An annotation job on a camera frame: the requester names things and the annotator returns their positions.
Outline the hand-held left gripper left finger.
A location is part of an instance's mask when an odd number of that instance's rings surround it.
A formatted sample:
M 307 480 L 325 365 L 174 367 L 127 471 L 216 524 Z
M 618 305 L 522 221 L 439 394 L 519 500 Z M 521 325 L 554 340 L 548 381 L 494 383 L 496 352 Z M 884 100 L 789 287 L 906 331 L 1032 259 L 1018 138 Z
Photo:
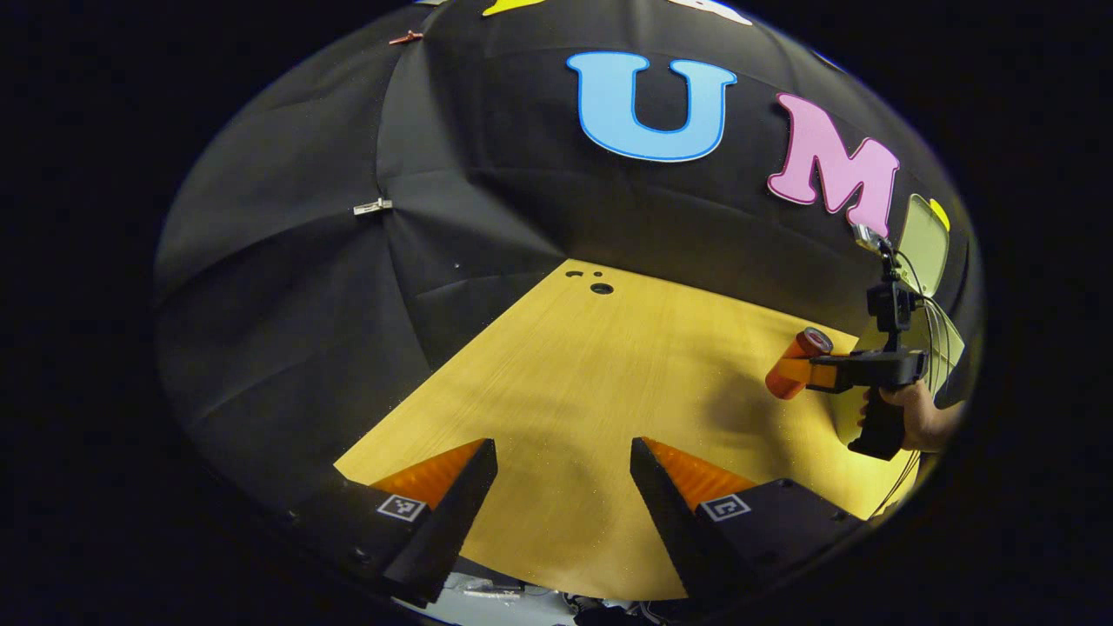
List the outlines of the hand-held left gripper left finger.
M 374 594 L 437 601 L 498 476 L 480 437 L 371 485 L 341 473 L 283 513 L 298 546 Z

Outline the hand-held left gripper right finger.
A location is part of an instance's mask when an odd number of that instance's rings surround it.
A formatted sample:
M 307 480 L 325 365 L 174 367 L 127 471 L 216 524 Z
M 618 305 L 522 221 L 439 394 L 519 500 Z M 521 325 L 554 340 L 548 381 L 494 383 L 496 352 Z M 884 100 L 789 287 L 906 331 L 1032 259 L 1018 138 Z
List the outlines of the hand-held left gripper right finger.
M 794 479 L 755 483 L 652 437 L 633 437 L 630 475 L 696 601 L 764 593 L 868 528 Z

